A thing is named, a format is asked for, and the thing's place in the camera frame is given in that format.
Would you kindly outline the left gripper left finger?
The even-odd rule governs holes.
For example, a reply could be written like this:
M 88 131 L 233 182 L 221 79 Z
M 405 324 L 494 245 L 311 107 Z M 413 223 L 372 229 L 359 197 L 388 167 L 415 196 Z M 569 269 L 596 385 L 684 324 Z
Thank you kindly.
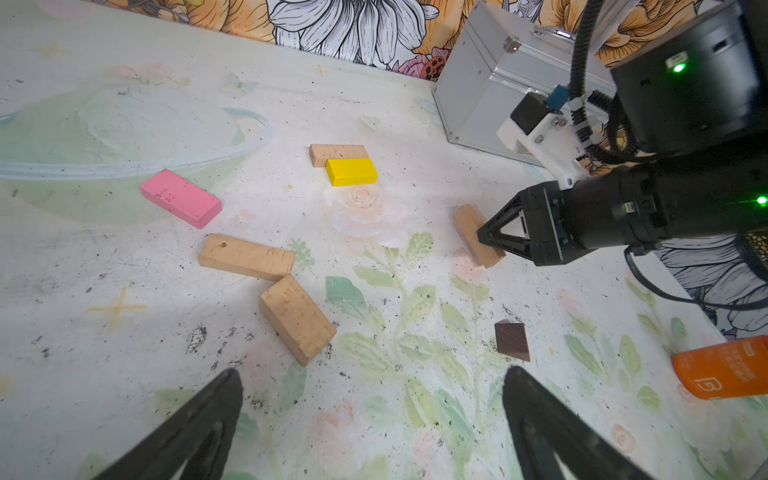
M 237 370 L 221 372 L 99 479 L 220 479 L 243 403 Z

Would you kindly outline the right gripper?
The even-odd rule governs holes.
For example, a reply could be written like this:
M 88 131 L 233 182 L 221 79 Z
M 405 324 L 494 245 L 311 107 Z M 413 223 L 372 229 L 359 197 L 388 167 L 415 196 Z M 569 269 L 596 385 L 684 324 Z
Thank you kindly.
M 574 262 L 585 255 L 585 248 L 570 229 L 565 207 L 565 195 L 556 181 L 531 186 L 479 228 L 478 240 L 536 266 Z

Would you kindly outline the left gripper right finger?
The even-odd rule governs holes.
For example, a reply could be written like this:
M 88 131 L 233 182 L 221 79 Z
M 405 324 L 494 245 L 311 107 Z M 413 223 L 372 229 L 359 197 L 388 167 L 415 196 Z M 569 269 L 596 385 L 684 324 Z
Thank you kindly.
M 525 479 L 647 479 L 525 369 L 506 372 L 502 403 Z

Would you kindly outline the yellow wood block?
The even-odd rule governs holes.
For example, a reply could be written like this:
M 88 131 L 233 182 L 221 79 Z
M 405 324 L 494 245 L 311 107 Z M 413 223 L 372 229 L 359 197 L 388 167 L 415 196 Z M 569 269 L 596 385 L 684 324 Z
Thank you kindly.
M 374 184 L 378 172 L 370 158 L 329 159 L 326 171 L 334 187 Z

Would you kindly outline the pink wood block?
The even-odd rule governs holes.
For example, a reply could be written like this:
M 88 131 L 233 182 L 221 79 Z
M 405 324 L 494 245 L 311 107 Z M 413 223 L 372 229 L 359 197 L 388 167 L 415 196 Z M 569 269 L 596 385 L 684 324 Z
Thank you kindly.
M 143 182 L 140 192 L 197 229 L 207 226 L 223 209 L 220 199 L 168 169 Z

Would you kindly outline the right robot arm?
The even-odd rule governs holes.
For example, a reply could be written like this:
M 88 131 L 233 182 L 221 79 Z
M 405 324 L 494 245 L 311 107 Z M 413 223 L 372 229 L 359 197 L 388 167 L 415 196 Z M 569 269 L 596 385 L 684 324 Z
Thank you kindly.
M 519 192 L 478 229 L 483 245 L 564 265 L 605 247 L 642 255 L 666 240 L 767 225 L 767 5 L 726 1 L 611 69 L 616 93 L 603 148 L 587 117 L 586 68 L 602 5 L 588 2 L 568 84 L 570 149 L 543 146 L 562 116 L 528 94 L 503 131 L 553 179 Z

